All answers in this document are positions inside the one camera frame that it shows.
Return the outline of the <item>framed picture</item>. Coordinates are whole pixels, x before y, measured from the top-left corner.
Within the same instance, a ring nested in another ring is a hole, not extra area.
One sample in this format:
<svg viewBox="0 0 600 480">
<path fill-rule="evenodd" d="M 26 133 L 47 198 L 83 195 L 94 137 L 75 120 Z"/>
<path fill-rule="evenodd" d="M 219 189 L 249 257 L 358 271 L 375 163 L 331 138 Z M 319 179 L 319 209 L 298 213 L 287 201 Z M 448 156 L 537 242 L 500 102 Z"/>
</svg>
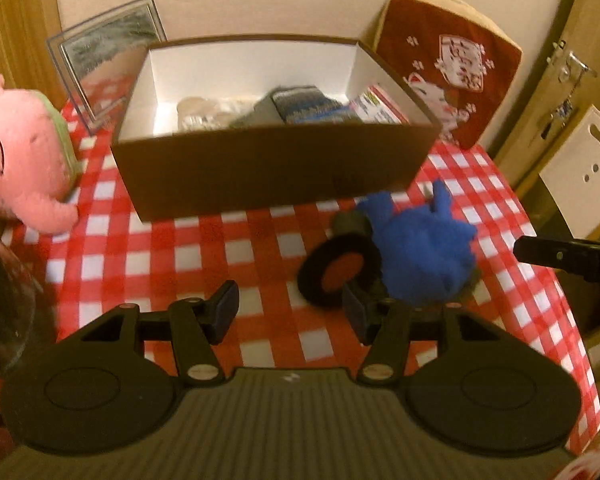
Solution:
<svg viewBox="0 0 600 480">
<path fill-rule="evenodd" d="M 155 0 L 132 0 L 46 40 L 80 121 L 94 134 L 120 113 L 148 48 L 166 41 Z"/>
</svg>

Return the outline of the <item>glass jar green lid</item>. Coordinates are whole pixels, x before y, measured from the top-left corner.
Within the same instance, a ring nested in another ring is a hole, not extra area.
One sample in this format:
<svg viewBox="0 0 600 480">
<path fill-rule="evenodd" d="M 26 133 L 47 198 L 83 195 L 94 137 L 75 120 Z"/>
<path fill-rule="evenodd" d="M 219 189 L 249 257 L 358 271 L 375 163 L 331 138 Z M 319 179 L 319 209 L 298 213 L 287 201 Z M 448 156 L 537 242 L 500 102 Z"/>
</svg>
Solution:
<svg viewBox="0 0 600 480">
<path fill-rule="evenodd" d="M 0 240 L 0 377 L 26 351 L 41 292 L 30 270 Z"/>
</svg>

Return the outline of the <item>striped knitted sock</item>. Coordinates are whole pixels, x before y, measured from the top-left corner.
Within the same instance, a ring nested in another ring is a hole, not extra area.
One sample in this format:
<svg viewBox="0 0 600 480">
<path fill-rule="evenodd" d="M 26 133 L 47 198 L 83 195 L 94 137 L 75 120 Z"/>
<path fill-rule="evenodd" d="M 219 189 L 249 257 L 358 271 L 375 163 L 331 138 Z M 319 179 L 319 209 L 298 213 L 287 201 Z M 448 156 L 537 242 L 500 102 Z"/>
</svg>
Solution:
<svg viewBox="0 0 600 480">
<path fill-rule="evenodd" d="M 253 105 L 251 112 L 230 122 L 232 128 L 362 124 L 348 104 L 325 96 L 315 86 L 277 87 Z"/>
</svg>

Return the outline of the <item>wooden door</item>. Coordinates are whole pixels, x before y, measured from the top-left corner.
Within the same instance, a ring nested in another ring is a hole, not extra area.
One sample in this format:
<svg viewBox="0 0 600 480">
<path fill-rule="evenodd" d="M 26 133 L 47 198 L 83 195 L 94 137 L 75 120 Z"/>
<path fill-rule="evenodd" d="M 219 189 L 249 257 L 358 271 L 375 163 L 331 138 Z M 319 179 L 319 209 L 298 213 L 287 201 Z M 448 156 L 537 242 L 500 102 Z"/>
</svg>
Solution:
<svg viewBox="0 0 600 480">
<path fill-rule="evenodd" d="M 564 55 L 573 50 L 597 70 L 598 77 L 586 76 L 574 96 L 574 110 L 564 128 L 552 132 L 546 141 L 540 134 L 547 115 L 567 89 L 558 82 Z M 547 58 L 546 70 L 520 118 L 494 157 L 495 165 L 518 195 L 524 195 L 538 178 L 540 169 L 567 140 L 595 105 L 600 110 L 600 0 L 573 0 L 565 28 Z"/>
</svg>

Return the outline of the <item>keys in door lock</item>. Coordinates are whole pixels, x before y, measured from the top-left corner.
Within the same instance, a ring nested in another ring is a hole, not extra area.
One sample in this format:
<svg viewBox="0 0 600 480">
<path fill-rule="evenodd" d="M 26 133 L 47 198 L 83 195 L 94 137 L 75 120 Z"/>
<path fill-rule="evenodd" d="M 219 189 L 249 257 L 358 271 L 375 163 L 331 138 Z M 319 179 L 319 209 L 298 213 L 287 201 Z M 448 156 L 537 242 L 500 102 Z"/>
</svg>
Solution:
<svg viewBox="0 0 600 480">
<path fill-rule="evenodd" d="M 597 78 L 597 70 L 584 62 L 576 52 L 569 50 L 564 55 L 562 65 L 558 70 L 558 82 L 565 84 L 567 89 L 547 115 L 547 122 L 540 134 L 542 141 L 546 141 L 552 132 L 557 132 L 560 128 L 565 127 L 576 109 L 574 96 L 586 76 Z"/>
</svg>

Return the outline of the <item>pink plush toy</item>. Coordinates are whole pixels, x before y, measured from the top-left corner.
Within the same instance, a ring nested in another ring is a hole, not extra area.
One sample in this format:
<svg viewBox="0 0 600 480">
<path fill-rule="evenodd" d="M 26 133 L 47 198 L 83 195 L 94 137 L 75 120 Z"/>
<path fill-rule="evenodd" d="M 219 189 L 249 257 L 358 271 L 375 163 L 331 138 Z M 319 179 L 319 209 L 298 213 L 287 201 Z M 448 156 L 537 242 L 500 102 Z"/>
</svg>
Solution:
<svg viewBox="0 0 600 480">
<path fill-rule="evenodd" d="M 38 90 L 7 89 L 0 74 L 0 219 L 45 234 L 70 231 L 79 213 L 66 199 L 79 173 L 60 111 Z"/>
</svg>

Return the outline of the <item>blue fuzzy cloth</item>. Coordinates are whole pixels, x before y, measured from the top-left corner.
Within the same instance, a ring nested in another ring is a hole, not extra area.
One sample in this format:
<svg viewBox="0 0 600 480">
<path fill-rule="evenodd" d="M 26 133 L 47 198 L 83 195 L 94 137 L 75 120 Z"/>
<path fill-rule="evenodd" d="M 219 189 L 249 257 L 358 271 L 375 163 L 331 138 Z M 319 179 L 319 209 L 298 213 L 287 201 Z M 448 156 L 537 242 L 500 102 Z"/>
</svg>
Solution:
<svg viewBox="0 0 600 480">
<path fill-rule="evenodd" d="M 391 194 L 366 196 L 356 209 L 366 215 L 381 255 L 382 282 L 390 297 L 411 306 L 448 302 L 460 294 L 477 266 L 472 224 L 452 215 L 452 195 L 440 181 L 426 204 L 394 208 Z"/>
</svg>

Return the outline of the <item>beige fuzzy soft item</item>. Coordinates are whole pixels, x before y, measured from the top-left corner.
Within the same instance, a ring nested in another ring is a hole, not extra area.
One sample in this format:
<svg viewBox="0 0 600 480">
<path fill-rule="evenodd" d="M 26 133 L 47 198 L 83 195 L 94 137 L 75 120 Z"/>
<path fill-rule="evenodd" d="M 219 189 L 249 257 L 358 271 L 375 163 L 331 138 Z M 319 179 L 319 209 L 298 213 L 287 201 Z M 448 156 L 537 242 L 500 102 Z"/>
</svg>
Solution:
<svg viewBox="0 0 600 480">
<path fill-rule="evenodd" d="M 250 114 L 253 102 L 207 99 L 188 96 L 178 102 L 178 130 L 207 131 L 228 128 L 236 120 Z"/>
</svg>

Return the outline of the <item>yellow curtain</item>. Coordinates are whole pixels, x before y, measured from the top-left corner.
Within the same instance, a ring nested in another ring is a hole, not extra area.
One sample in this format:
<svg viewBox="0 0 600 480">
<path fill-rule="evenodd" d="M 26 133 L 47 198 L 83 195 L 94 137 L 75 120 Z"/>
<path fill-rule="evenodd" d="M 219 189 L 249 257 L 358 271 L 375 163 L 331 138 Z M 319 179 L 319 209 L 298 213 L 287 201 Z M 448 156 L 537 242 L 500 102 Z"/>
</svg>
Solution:
<svg viewBox="0 0 600 480">
<path fill-rule="evenodd" d="M 9 89 L 36 89 L 57 107 L 67 92 L 46 40 L 60 32 L 57 0 L 0 0 L 0 74 Z"/>
</svg>

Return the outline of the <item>white chair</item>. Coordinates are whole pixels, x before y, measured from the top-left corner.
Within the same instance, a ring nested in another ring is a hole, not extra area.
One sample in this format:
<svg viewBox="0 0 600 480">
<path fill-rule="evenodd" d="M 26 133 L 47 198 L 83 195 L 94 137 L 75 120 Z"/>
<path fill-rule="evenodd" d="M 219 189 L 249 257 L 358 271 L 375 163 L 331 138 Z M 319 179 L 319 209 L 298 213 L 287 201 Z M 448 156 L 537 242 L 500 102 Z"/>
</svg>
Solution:
<svg viewBox="0 0 600 480">
<path fill-rule="evenodd" d="M 588 108 L 540 178 L 573 237 L 600 237 L 600 110 Z"/>
</svg>

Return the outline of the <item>brown cardboard box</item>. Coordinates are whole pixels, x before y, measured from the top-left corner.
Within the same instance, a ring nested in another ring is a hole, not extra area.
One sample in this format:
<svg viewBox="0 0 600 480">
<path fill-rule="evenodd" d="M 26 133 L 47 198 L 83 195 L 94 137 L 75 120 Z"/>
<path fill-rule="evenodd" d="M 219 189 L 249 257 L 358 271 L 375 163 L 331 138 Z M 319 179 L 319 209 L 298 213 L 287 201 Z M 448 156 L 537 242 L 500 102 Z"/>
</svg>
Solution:
<svg viewBox="0 0 600 480">
<path fill-rule="evenodd" d="M 178 102 L 260 100 L 313 84 L 348 102 L 378 87 L 402 124 L 178 130 Z M 422 98 L 358 40 L 242 35 L 155 44 L 114 130 L 111 151 L 145 221 L 297 205 L 406 188 L 440 133 Z"/>
</svg>

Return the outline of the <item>red lucky cat cushion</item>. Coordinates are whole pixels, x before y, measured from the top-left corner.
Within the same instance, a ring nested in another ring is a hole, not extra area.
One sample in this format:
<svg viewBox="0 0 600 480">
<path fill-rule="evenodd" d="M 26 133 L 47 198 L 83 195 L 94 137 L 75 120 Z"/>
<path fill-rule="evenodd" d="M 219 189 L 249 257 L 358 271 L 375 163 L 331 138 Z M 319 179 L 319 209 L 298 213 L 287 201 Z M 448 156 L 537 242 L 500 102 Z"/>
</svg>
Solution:
<svg viewBox="0 0 600 480">
<path fill-rule="evenodd" d="M 521 47 L 463 0 L 388 0 L 373 48 L 441 122 L 440 138 L 477 144 L 512 85 Z"/>
</svg>

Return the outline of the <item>red white checkered tablecloth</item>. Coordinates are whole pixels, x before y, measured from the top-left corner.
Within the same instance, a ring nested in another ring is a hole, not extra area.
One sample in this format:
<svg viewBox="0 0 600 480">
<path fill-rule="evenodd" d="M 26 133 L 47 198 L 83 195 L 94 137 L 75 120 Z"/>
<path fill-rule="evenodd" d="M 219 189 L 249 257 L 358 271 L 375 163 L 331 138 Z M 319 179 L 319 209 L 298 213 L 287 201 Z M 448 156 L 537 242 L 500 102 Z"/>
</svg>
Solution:
<svg viewBox="0 0 600 480">
<path fill-rule="evenodd" d="M 202 218 L 140 221 L 110 151 L 111 132 L 89 134 L 64 108 L 83 176 L 72 202 L 76 227 L 57 236 L 22 224 L 3 243 L 32 271 L 65 337 L 122 302 L 162 310 L 187 296 L 208 296 L 227 280 L 240 288 L 240 309 L 220 345 L 226 368 L 239 365 L 357 368 L 363 349 L 341 312 L 312 307 L 296 275 L 308 252 L 328 235 L 330 219 L 350 200 L 237 211 Z M 532 233 L 519 200 L 482 148 L 439 143 L 396 206 L 425 203 L 443 181 L 453 214 L 477 229 L 472 246 L 481 278 L 466 304 L 560 364 L 578 383 L 582 410 L 568 446 L 581 452 L 600 430 L 600 398 L 592 366 L 555 273 L 519 262 L 515 240 Z"/>
</svg>

